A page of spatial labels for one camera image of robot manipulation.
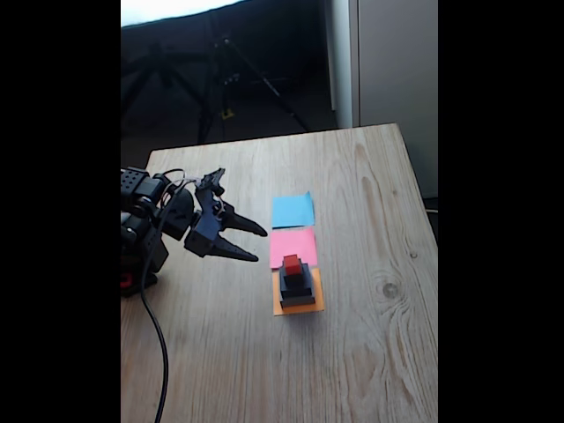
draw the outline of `sticky note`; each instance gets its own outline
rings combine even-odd
[[[317,266],[314,228],[271,232],[271,269],[282,267],[284,256],[298,255],[302,263]]]
[[[274,197],[272,227],[313,226],[314,204],[309,191],[303,196]]]

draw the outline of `black block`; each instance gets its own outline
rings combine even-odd
[[[301,275],[286,275],[282,267],[279,276],[282,308],[315,303],[314,280],[307,264],[301,265]]]

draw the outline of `tripod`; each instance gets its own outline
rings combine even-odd
[[[304,131],[309,132],[309,128],[307,124],[300,118],[300,116],[292,109],[292,107],[284,100],[284,98],[280,95],[278,90],[271,84],[271,82],[261,73],[261,71],[239,50],[237,45],[227,36],[221,37],[220,43],[215,44],[216,50],[221,50],[221,47],[231,49],[240,59],[247,65],[247,67],[268,87],[270,92],[273,94],[273,100],[276,104],[285,112],[287,112],[295,121],[303,128]],[[225,51],[219,51],[219,57],[216,58],[219,63],[219,72],[222,73],[225,68],[225,60],[226,60],[226,53]],[[223,79],[223,93],[222,93],[222,105],[223,105],[223,112],[222,118],[224,115],[230,113],[230,109],[228,108],[227,99],[226,99],[226,88],[228,84],[232,82],[236,82],[237,78],[233,78],[232,76],[224,77]]]
[[[217,22],[214,21],[215,15],[210,16],[211,28],[217,33]],[[285,112],[287,112],[295,121],[309,132],[307,124],[296,114],[292,107],[284,100],[278,90],[271,82],[262,74],[262,72],[239,50],[237,45],[227,35],[216,37],[217,41],[213,43],[213,51],[209,55],[198,53],[165,53],[162,51],[160,44],[153,44],[149,47],[149,55],[141,57],[132,63],[126,63],[122,66],[122,78],[139,72],[129,89],[122,99],[122,119],[127,114],[131,105],[145,86],[147,80],[157,73],[160,76],[163,86],[170,88],[173,82],[186,92],[186,94],[194,99],[200,106],[200,114],[198,117],[197,143],[202,144],[212,126],[213,113],[210,111],[208,104],[208,95],[210,92],[210,83],[212,74],[215,74],[215,81],[222,86],[222,120],[227,119],[231,115],[231,110],[227,105],[227,88],[229,84],[237,81],[236,73],[228,74],[227,69],[230,68],[227,50],[233,51],[249,70],[254,73],[269,89],[274,102]],[[208,63],[208,72],[205,80],[204,95],[200,94],[190,83],[179,73],[174,67],[175,65],[184,63]]]
[[[122,99],[122,119],[127,114],[131,105],[141,93],[149,78],[157,73],[162,85],[170,88],[173,82],[191,97],[199,106],[200,114],[198,117],[197,143],[202,144],[212,126],[213,114],[207,102],[210,81],[206,79],[204,95],[200,94],[174,67],[184,63],[209,63],[210,57],[198,53],[165,53],[160,44],[156,43],[149,47],[149,55],[141,57],[132,63],[122,66],[122,78],[138,72],[136,79],[123,95]]]

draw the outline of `white wall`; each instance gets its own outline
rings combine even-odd
[[[360,126],[397,122],[421,195],[438,197],[437,0],[358,5]]]
[[[356,36],[351,37],[351,33],[357,34],[357,28],[354,25],[355,19],[351,19],[350,16],[350,7],[349,0],[325,0],[331,104],[339,128],[358,126],[358,94],[356,105],[353,105],[355,98],[353,88],[358,86],[358,67],[355,67],[358,66],[358,61],[354,58],[358,55],[352,56],[351,51],[352,41],[357,40]]]

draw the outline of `pink paper square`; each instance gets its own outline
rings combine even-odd
[[[317,246],[314,228],[271,233],[271,269],[282,267],[284,256],[297,254],[302,263],[317,266]]]

